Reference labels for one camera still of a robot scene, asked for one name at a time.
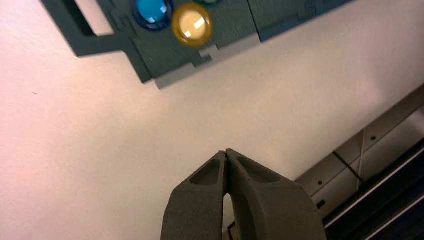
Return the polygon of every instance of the yellow button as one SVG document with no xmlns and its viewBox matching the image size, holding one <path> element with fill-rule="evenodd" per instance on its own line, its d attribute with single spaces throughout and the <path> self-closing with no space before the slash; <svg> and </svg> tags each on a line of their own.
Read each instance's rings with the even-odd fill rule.
<svg viewBox="0 0 424 240">
<path fill-rule="evenodd" d="M 205 8 L 189 3 L 182 5 L 174 13 L 172 29 L 180 42 L 190 47 L 198 47 L 211 38 L 213 26 L 211 16 Z"/>
</svg>

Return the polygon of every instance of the white surface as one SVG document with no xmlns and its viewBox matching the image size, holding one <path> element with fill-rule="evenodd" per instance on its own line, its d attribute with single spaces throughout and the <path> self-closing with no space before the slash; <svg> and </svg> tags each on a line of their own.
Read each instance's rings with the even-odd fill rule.
<svg viewBox="0 0 424 240">
<path fill-rule="evenodd" d="M 356 1 L 162 91 L 0 3 L 1 239 L 159 239 L 219 149 L 295 179 L 424 83 L 422 0 Z"/>
</svg>

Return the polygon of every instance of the blue button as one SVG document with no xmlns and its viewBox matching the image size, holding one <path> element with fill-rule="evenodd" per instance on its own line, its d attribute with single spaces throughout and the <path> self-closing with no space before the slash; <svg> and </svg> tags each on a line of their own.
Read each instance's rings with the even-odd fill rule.
<svg viewBox="0 0 424 240">
<path fill-rule="evenodd" d="M 168 8 L 163 0 L 136 0 L 136 7 L 140 15 L 151 24 L 167 16 Z"/>
<path fill-rule="evenodd" d="M 167 27 L 172 16 L 172 0 L 134 0 L 133 15 L 137 23 L 148 30 Z"/>
</svg>

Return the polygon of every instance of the round button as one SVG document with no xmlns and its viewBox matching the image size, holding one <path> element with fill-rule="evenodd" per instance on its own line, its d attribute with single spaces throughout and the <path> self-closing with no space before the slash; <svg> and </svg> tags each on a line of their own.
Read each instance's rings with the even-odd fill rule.
<svg viewBox="0 0 424 240">
<path fill-rule="evenodd" d="M 173 5 L 171 0 L 134 0 L 133 16 L 148 30 L 160 30 L 170 25 Z"/>
<path fill-rule="evenodd" d="M 190 47 L 199 47 L 212 35 L 211 16 L 202 6 L 189 3 L 178 8 L 172 18 L 172 29 L 176 38 Z"/>
</svg>

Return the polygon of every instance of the dark gray plastic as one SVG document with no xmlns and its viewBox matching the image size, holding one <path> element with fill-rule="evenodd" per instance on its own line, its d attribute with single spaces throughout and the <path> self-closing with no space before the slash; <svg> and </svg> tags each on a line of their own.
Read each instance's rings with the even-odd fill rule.
<svg viewBox="0 0 424 240">
<path fill-rule="evenodd" d="M 263 42 L 349 1 L 220 0 L 204 4 L 213 21 L 213 34 L 204 46 L 191 48 L 181 44 L 170 27 L 150 31 L 139 26 L 132 14 L 132 0 L 97 0 L 114 31 L 107 36 L 94 34 L 75 0 L 41 0 L 77 56 L 123 51 L 143 83 L 164 79 L 158 86 L 167 86 L 195 73 L 194 68 L 215 61 L 210 55 L 200 54 L 211 47 L 219 52 L 252 35 L 259 35 Z M 174 9 L 192 3 L 172 2 Z"/>
<path fill-rule="evenodd" d="M 227 149 L 172 192 L 161 240 L 221 240 L 226 193 L 242 240 L 326 239 L 318 209 L 300 185 Z"/>
</svg>

